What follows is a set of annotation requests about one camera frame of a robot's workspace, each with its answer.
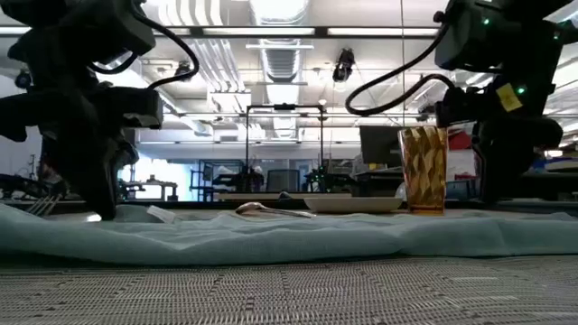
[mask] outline metal spoon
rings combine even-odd
[[[247,214],[248,212],[253,211],[261,211],[265,213],[276,213],[280,215],[286,215],[291,217],[299,217],[299,218],[315,218],[316,216],[309,212],[299,212],[299,211],[289,211],[289,210],[281,210],[281,209],[270,209],[258,202],[249,202],[245,203],[242,206],[238,207],[235,212],[239,215]]]

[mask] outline amber glass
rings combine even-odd
[[[445,201],[448,135],[435,126],[399,131],[406,179],[407,204],[411,212],[442,215]]]

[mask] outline plate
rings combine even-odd
[[[401,206],[396,198],[307,198],[305,204],[313,212],[330,214],[388,213]]]

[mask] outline chair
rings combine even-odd
[[[267,192],[299,192],[300,184],[299,170],[272,170],[267,173]]]

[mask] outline yellow label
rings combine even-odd
[[[498,89],[497,91],[499,100],[502,102],[502,106],[507,112],[516,110],[522,106],[522,102],[517,98],[516,92],[511,84],[506,84]]]

